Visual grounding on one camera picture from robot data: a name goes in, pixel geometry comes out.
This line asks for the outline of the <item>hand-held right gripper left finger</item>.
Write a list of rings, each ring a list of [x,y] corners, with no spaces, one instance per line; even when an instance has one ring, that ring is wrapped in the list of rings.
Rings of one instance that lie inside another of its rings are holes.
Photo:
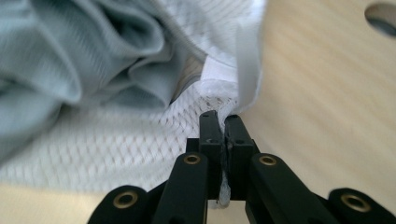
[[[216,110],[206,111],[199,117],[199,137],[187,140],[187,152],[199,152],[208,158],[208,199],[219,198],[222,181],[220,163],[223,134]]]

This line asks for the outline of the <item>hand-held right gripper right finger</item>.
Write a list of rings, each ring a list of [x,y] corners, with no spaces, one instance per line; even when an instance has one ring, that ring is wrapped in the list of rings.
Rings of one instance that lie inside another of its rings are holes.
[[[248,191],[250,160],[259,150],[248,130],[237,115],[225,120],[225,138],[228,151],[228,177],[232,200],[245,200]]]

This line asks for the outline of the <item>white mesh laundry bag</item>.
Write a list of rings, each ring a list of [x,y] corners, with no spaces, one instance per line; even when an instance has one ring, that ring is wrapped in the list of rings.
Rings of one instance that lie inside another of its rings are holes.
[[[168,176],[198,119],[219,123],[251,106],[261,80],[260,34],[268,0],[149,0],[203,65],[163,111],[65,105],[57,120],[0,163],[0,183],[45,189],[151,189]]]

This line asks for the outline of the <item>light blue garment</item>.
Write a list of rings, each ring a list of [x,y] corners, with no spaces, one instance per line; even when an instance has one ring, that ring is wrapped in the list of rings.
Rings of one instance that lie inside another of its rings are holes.
[[[0,0],[0,163],[65,105],[163,111],[202,65],[149,0]]]

